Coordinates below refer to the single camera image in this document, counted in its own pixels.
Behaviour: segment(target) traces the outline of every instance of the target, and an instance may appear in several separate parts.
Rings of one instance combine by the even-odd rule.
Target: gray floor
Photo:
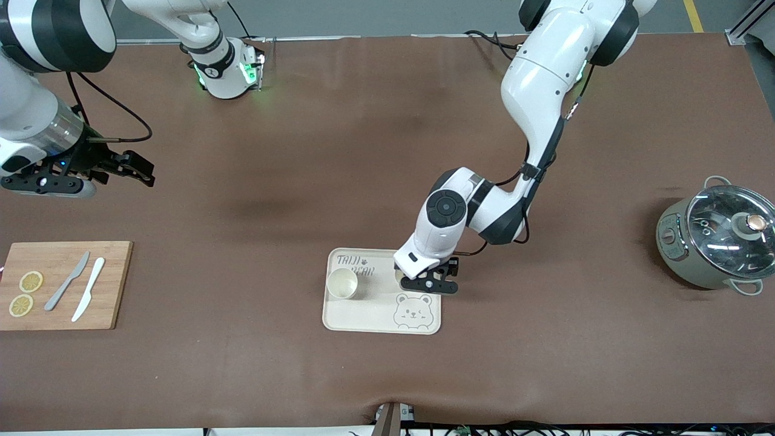
[[[470,29],[485,33],[523,33],[518,0],[231,0],[248,32],[267,38],[321,36],[407,36],[460,34]],[[753,0],[694,0],[705,32],[724,32]],[[215,12],[224,33],[244,32],[228,8]],[[145,17],[130,12],[118,0],[112,14],[119,42],[169,42],[174,37]],[[641,20],[641,33],[690,33],[684,0],[658,0]],[[753,44],[748,49],[764,96],[775,111],[775,59]]]

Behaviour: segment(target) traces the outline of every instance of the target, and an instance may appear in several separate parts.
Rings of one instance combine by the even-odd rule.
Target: paper cup
[[[347,268],[335,269],[325,280],[325,288],[335,298],[353,298],[358,289],[358,276]]]

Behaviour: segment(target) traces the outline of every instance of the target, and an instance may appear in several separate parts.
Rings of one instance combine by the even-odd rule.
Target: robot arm
[[[226,0],[123,0],[132,12],[152,19],[181,40],[194,60],[200,84],[219,99],[261,88],[264,53],[238,38],[226,38],[212,11]]]
[[[108,173],[153,185],[153,165],[116,154],[33,73],[96,72],[115,52],[101,0],[0,5],[0,184],[22,194],[89,197]]]
[[[405,274],[404,289],[457,291],[444,278],[456,274],[452,255],[464,227],[489,244],[516,240],[565,126],[564,95],[585,61],[605,66],[622,56],[639,24],[637,10],[626,0],[523,0],[519,17],[532,33],[508,67],[501,98],[528,139],[521,176],[507,192],[468,168],[444,173],[420,211],[415,232],[394,255]]]

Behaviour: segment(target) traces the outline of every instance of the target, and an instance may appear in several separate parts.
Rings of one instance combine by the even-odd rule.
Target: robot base
[[[199,71],[200,85],[218,99],[235,99],[249,89],[261,89],[264,80],[264,53],[256,47],[245,44],[238,38],[226,38],[234,46],[232,63],[223,71],[221,78],[210,78],[205,71]]]

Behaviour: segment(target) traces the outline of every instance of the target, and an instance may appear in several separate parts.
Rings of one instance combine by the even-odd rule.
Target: rice cooker
[[[722,185],[708,186],[711,180]],[[700,193],[663,213],[656,243],[662,259],[687,282],[756,296],[762,279],[775,273],[773,223],[775,206],[769,200],[714,175]],[[750,292],[741,289],[745,284]]]

